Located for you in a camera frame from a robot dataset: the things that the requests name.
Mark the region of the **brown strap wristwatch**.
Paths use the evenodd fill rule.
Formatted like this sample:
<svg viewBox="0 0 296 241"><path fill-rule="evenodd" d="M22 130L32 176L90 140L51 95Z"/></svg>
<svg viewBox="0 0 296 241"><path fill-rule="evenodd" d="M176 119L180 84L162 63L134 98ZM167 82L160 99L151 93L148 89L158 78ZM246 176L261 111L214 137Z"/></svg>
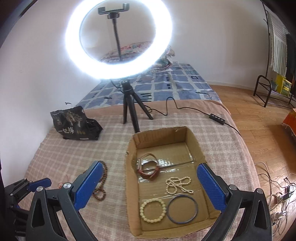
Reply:
<svg viewBox="0 0 296 241"><path fill-rule="evenodd" d="M153 181L158 177L159 172L159 160L154 154L147 153L137 159L137 173L141 178Z"/></svg>

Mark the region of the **pink plaid blanket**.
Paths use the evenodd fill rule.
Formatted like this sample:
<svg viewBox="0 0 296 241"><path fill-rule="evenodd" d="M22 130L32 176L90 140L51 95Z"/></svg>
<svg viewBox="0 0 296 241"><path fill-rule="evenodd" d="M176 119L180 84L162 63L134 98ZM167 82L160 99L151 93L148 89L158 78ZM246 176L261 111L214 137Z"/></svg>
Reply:
<svg viewBox="0 0 296 241"><path fill-rule="evenodd" d="M143 114L138 116L141 130L186 126L195 135L208 165L226 183L246 191L260 186L251 154L223 104L211 100L181 100L153 102L151 107L153 120ZM128 224L125 194L125 156L134 133L132 124L122 123L121 106L88 110L86 114L102 125L99 139L65 140L50 130L25 177L32 181L48 177L56 188L65 175L73 181L92 162L106 162L107 197L102 202L90 199L81 214L99 240L135 240Z"/></svg>

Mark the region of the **black snack bag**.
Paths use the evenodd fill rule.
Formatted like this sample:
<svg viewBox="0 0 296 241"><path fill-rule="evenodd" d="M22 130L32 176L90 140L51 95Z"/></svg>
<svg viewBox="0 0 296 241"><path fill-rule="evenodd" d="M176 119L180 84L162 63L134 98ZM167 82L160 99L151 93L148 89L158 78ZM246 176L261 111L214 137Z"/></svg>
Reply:
<svg viewBox="0 0 296 241"><path fill-rule="evenodd" d="M50 112L55 130L67 140L98 140L102 126L82 106Z"/></svg>

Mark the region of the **cardboard box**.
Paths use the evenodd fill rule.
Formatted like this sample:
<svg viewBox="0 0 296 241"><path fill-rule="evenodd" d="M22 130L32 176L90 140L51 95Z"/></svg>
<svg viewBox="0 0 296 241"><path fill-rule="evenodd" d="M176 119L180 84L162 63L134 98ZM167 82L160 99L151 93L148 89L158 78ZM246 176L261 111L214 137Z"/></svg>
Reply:
<svg viewBox="0 0 296 241"><path fill-rule="evenodd" d="M153 181L137 173L137 159L154 154L160 172ZM180 238L211 226L220 215L197 178L205 156L186 126L133 135L125 157L128 224L136 238Z"/></svg>

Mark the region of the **orange gift box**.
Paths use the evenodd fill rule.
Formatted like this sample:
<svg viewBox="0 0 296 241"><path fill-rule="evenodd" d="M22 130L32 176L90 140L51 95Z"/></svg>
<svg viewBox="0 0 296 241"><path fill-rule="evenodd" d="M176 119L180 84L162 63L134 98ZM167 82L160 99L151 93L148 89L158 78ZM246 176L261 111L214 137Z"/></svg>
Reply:
<svg viewBox="0 0 296 241"><path fill-rule="evenodd" d="M296 109L293 108L288 115L285 117L285 119L282 122L282 125L285 128L289 128L292 132L292 135L296 135Z"/></svg>

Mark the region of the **black tripod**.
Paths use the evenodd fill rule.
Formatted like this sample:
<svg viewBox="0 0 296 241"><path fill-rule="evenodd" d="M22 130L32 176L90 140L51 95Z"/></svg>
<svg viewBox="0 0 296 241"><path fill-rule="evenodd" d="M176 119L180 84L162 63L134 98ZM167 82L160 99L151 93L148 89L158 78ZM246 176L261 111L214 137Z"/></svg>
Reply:
<svg viewBox="0 0 296 241"><path fill-rule="evenodd" d="M140 97L135 93L128 80L121 81L121 86L123 92L123 124L126 124L127 122L127 111L129 111L134 132L139 133L140 129L134 102L136 101L136 103L140 106L140 108L144 111L144 113L150 120L153 120L154 118L151 116L151 114L141 101Z"/></svg>

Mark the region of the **black metal rack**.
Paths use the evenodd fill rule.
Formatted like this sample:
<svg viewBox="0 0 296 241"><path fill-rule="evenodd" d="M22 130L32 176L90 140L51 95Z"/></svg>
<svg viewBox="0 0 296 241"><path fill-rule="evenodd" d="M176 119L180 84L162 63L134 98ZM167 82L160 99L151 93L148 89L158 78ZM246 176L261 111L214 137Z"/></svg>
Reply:
<svg viewBox="0 0 296 241"><path fill-rule="evenodd" d="M274 6L272 1L262 1L262 6L263 6L264 13L265 13L265 22L266 22L266 25L267 25L267 34L268 34L267 64L266 64L265 73L261 74L261 75L259 75L257 77L255 88L254 88L254 91L253 91L253 96L258 97L259 100L263 102L263 107L267 107L268 105L274 105L274 106L278 106L278 107L281 107L281 108L295 108L295 77L292 80L292 82L290 82L292 84L292 87L290 89L289 96L284 96L284 95L276 92L276 88L278 86L275 83L277 73L274 72L269 67L269 57L270 57L269 35L270 34L269 34L269 28L268 28L266 9L267 8L270 9L275 15L276 15L276 12L272 8Z"/></svg>

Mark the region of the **yellow green box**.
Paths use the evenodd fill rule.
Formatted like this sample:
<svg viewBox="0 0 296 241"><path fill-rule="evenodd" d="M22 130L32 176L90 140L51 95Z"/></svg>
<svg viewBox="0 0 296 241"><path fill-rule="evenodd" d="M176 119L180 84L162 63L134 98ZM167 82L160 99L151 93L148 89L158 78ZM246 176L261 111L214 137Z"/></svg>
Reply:
<svg viewBox="0 0 296 241"><path fill-rule="evenodd" d="M286 80L285 77L277 74L276 79L275 79L275 83L277 84L276 92L278 92L284 96L289 96L292 84L288 80Z"/></svg>

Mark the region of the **dark hanging clothes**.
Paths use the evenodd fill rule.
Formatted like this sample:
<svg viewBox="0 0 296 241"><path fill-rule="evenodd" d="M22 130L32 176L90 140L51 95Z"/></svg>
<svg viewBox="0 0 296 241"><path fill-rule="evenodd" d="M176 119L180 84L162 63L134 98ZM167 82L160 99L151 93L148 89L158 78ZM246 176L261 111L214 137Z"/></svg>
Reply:
<svg viewBox="0 0 296 241"><path fill-rule="evenodd" d="M290 82L295 77L295 42L290 34L286 34L287 39L287 72L286 79Z"/></svg>

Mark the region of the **blue patterned bedsheet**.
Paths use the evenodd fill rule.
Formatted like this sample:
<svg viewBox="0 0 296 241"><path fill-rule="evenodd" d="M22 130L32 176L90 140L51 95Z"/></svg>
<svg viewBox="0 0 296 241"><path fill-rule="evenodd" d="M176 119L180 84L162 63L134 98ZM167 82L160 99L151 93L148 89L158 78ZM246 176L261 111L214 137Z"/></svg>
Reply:
<svg viewBox="0 0 296 241"><path fill-rule="evenodd" d="M217 93L190 64L174 64L165 72L144 73L128 78L142 102L200 99L220 101ZM117 88L119 81L101 82L77 105L84 109L105 108L123 104L123 93Z"/></svg>

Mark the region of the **floral folded quilt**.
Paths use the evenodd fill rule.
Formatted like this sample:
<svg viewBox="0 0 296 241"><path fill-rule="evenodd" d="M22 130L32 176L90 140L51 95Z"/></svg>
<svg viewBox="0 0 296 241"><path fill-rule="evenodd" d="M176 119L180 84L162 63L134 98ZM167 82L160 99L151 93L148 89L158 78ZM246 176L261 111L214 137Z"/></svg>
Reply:
<svg viewBox="0 0 296 241"><path fill-rule="evenodd" d="M143 54L152 44L152 41L137 42L121 47L120 53L124 62L135 60L141 54ZM170 45L166 48L161 57L151 66L149 69L153 73L171 71L173 65L172 57L175 56L174 50ZM109 51L104 57L100 59L100 62L104 63L116 63L119 61L118 50Z"/></svg>

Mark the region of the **black phone holder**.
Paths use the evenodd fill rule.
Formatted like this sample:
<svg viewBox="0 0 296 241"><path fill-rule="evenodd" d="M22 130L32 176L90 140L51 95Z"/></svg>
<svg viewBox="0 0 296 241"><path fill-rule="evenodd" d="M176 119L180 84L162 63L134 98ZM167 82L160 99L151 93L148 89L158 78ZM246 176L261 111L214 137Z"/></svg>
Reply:
<svg viewBox="0 0 296 241"><path fill-rule="evenodd" d="M104 6L97 9L99 15L107 15L107 18L109 20L112 20L113 31L115 35L117 52L118 52L118 57L120 62L122 62L122 56L121 56L121 47L120 47L120 41L118 36L118 30L117 30L117 19L120 17L120 13L129 11L129 10L130 10L129 3L123 3L121 9L112 9L107 11Z"/></svg>

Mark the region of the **striped hanging cloth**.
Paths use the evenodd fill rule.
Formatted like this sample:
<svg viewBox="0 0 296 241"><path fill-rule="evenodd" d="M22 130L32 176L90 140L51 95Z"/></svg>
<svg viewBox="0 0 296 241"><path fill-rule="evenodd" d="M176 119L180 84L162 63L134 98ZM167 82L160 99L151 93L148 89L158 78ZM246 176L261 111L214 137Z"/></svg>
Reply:
<svg viewBox="0 0 296 241"><path fill-rule="evenodd" d="M270 10L266 9L270 57L269 67L279 75L284 76L287 71L287 37L288 33L282 21Z"/></svg>

